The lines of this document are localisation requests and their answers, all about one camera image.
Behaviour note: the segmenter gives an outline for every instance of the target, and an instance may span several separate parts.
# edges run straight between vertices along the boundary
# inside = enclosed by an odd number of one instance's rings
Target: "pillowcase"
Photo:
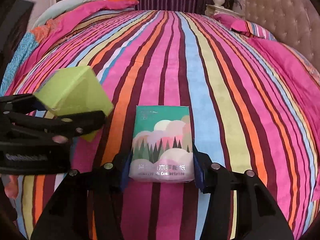
[[[237,19],[231,24],[231,29],[250,38],[259,37],[270,41],[276,41],[276,38],[270,31],[249,21]]]
[[[231,30],[231,25],[238,20],[238,18],[225,13],[219,13],[212,16],[213,19],[217,20],[218,22],[222,23],[225,27]]]
[[[45,10],[44,13],[38,18],[38,20],[36,20],[32,28],[34,29],[38,26],[44,25],[47,20],[54,19],[60,14],[72,11],[78,6],[91,1],[97,0],[61,0]]]

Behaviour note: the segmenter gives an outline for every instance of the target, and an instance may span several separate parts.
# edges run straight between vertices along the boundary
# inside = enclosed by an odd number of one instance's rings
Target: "tufted headboard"
[[[320,16],[310,0],[246,0],[245,19],[271,31],[320,71]]]

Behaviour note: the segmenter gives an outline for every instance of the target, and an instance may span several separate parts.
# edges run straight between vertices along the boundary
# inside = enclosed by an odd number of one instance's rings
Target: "striped bedsheet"
[[[310,121],[272,64],[247,38],[205,16],[127,11],[101,20],[101,15],[52,46],[14,89],[32,93],[56,69],[92,66],[115,110],[93,142],[75,140],[72,167],[90,171],[119,151],[129,152],[137,105],[189,106],[198,150],[230,170],[254,170],[299,238],[319,211],[319,200],[312,200],[318,153]],[[30,237],[63,177],[19,177],[15,203],[24,236]],[[199,240],[209,197],[193,182],[130,181],[115,198],[124,239]],[[89,210],[90,237],[96,239],[92,205]]]

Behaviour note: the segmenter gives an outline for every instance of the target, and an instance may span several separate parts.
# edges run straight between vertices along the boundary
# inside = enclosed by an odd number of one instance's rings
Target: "yellow-green foam block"
[[[89,66],[56,70],[33,93],[55,116],[102,110],[108,116],[113,104]],[[92,141],[96,132],[82,136]]]

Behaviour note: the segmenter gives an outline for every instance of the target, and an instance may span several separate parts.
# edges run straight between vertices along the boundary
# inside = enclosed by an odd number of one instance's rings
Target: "tissue package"
[[[137,181],[194,179],[187,106],[137,106],[129,176]]]

